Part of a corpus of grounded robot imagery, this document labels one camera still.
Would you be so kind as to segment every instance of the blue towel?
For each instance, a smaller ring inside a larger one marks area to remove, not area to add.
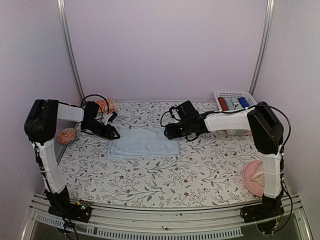
[[[179,140],[169,140],[163,128],[132,128],[119,131],[120,139],[111,140],[108,159],[134,159],[179,155]]]
[[[247,102],[247,100],[244,97],[238,98],[238,101],[242,107],[244,107],[244,108],[250,107],[249,103]]]
[[[235,108],[234,108],[234,106],[232,105],[232,102],[231,102],[230,99],[226,99],[225,102],[226,102],[226,105],[228,106],[228,109],[229,109],[229,110],[235,110]]]

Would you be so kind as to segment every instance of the floral tablecloth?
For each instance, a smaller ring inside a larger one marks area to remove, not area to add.
[[[177,102],[123,102],[112,123],[121,129],[160,127],[162,114]],[[199,112],[215,102],[194,102]],[[170,114],[163,122],[170,121]],[[72,199],[111,205],[187,208],[228,205],[256,199],[243,184],[245,165],[260,159],[251,136],[224,131],[180,139],[180,155],[124,160],[107,159],[109,140],[78,130],[59,164]]]

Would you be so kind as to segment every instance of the black cable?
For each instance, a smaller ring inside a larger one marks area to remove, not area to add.
[[[48,182],[48,178],[47,178],[47,175],[46,175],[45,173],[44,173],[44,177],[45,177],[44,180],[45,180],[45,183],[46,183],[46,185],[47,185],[47,187],[48,187],[48,189],[49,189],[49,192],[50,192],[51,194],[54,194],[54,193],[51,191],[51,188],[50,188],[50,185],[49,185],[49,182]],[[77,233],[76,227],[75,227],[74,224],[72,223],[70,217],[66,214],[66,212],[63,210],[63,208],[60,206],[60,204],[58,203],[58,201],[56,200],[56,198],[53,198],[53,199],[54,199],[56,205],[60,208],[60,210],[62,211],[62,213],[65,215],[65,217],[62,217],[62,220],[64,221],[63,228],[64,228],[65,236],[66,236],[69,240],[74,240],[74,239],[72,239],[71,237],[69,237],[68,234],[66,233],[66,231],[67,231],[66,227],[69,227],[69,228],[73,229],[74,234],[75,234],[75,236],[76,236],[76,240],[79,240],[79,235],[78,235],[78,233]]]
[[[168,113],[170,113],[170,111],[166,111],[164,114],[162,114],[162,116],[161,116],[161,118],[160,118],[160,125],[161,125],[161,127],[165,127],[164,125],[162,125],[162,119],[163,119],[164,116],[165,116],[166,114],[168,114]]]
[[[287,134],[285,140],[283,141],[282,147],[280,149],[280,153],[282,154],[284,152],[285,144],[287,143],[287,141],[288,141],[288,139],[289,139],[289,137],[291,135],[291,123],[290,123],[289,118],[287,117],[287,115],[285,115],[281,110],[279,110],[278,108],[276,108],[274,106],[270,106],[270,105],[252,105],[252,106],[249,106],[249,107],[246,107],[246,108],[242,108],[242,109],[239,109],[239,110],[236,110],[236,111],[206,111],[204,113],[200,113],[200,114],[197,114],[195,116],[189,117],[189,118],[187,118],[187,119],[185,119],[183,121],[188,121],[188,120],[191,120],[191,119],[194,119],[194,118],[207,116],[209,114],[237,114],[237,113],[240,113],[240,112],[252,109],[252,108],[257,108],[257,107],[265,107],[265,108],[270,108],[270,109],[276,110],[278,113],[280,113],[286,119],[289,129],[288,129],[288,134]]]
[[[82,109],[82,107],[77,106],[77,105],[73,105],[73,104],[70,104],[70,103],[66,103],[66,102],[62,102],[62,101],[59,101],[59,103],[60,103],[60,104],[63,104],[63,105],[67,105],[67,106],[71,106],[71,107],[75,107],[75,108],[80,108],[80,109]],[[101,110],[101,117],[100,117],[98,120],[102,119],[103,116],[104,116],[103,111],[102,111],[102,107],[101,107],[100,105],[99,105],[99,108],[100,108],[100,110]]]
[[[108,100],[102,96],[102,95],[99,95],[99,94],[90,94],[90,95],[87,95],[85,96],[82,100],[81,100],[81,103],[80,103],[80,106],[83,107],[83,103],[84,103],[84,100],[89,98],[89,97],[100,97],[102,98],[105,102],[106,102],[106,106],[107,106],[107,113],[109,114],[109,111],[110,111],[110,108],[109,108],[109,103],[108,103]]]
[[[176,116],[175,116],[175,115],[173,115],[173,114],[172,114],[172,117],[173,117],[173,119],[174,119],[174,120],[177,120],[178,122],[182,122],[182,120],[181,120],[181,119],[176,118]]]
[[[293,203],[293,201],[292,201],[292,197],[290,196],[289,192],[287,191],[287,186],[286,186],[284,180],[281,180],[281,186],[282,186],[282,189],[283,189],[283,191],[285,192],[285,194],[286,194],[286,195],[289,197],[289,199],[290,199],[291,209],[290,209],[289,217],[287,218],[287,220],[285,221],[285,223],[284,223],[280,228],[276,229],[276,230],[274,231],[274,233],[279,232],[281,229],[283,229],[283,228],[286,226],[286,224],[289,222],[289,220],[290,220],[290,218],[291,218],[291,216],[292,216],[292,212],[293,212],[293,209],[294,209],[294,203]]]

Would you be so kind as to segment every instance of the pink bowl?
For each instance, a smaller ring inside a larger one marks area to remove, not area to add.
[[[243,170],[243,181],[246,188],[258,197],[262,197],[262,195],[264,194],[264,187],[259,185],[256,181],[251,181],[251,178],[262,163],[262,161],[252,161],[247,166],[245,166]]]

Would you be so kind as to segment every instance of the plastic basket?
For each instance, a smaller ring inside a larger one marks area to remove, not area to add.
[[[232,99],[232,98],[238,99],[238,98],[244,97],[250,106],[257,104],[256,100],[248,92],[214,91],[213,95],[214,95],[214,98],[215,98],[215,101],[216,101],[216,104],[217,104],[219,110],[222,110],[220,103],[218,101],[218,98],[220,98],[220,97],[222,97],[224,99]],[[232,129],[232,130],[226,130],[226,134],[229,136],[251,135],[251,131],[244,130],[244,129]]]

